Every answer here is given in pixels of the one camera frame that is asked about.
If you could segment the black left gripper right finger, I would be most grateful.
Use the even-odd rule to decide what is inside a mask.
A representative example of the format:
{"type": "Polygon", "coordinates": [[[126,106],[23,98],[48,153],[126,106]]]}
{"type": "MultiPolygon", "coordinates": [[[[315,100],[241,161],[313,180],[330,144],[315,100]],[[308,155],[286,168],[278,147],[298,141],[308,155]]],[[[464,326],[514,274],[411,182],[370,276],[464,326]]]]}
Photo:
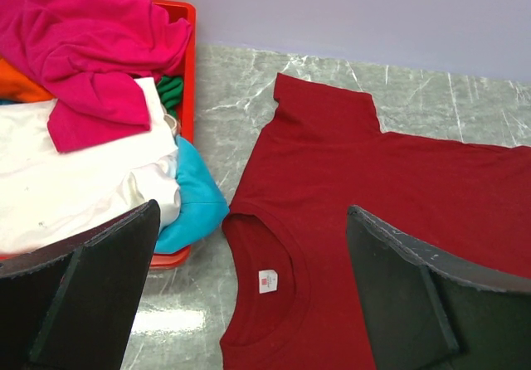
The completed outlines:
{"type": "Polygon", "coordinates": [[[348,249],[378,369],[528,369],[530,280],[464,260],[361,207],[348,249]]]}

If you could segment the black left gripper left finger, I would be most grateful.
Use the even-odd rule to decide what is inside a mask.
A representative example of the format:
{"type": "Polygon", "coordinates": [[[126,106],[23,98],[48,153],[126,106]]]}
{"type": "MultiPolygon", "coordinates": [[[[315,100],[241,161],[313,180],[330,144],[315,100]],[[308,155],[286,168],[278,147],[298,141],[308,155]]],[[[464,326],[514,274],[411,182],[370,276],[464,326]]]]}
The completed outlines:
{"type": "Polygon", "coordinates": [[[119,369],[160,226],[150,200],[1,260],[3,369],[119,369]]]}

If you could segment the dark red t shirt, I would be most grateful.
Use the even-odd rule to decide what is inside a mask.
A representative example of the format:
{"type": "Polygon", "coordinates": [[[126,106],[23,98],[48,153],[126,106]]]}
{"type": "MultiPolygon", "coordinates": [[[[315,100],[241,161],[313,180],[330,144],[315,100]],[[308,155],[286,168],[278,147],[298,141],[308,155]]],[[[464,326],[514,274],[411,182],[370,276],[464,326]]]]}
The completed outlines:
{"type": "Polygon", "coordinates": [[[382,132],[372,97],[278,75],[222,230],[238,279],[226,369],[378,369],[348,249],[358,206],[530,280],[530,150],[382,132]]]}

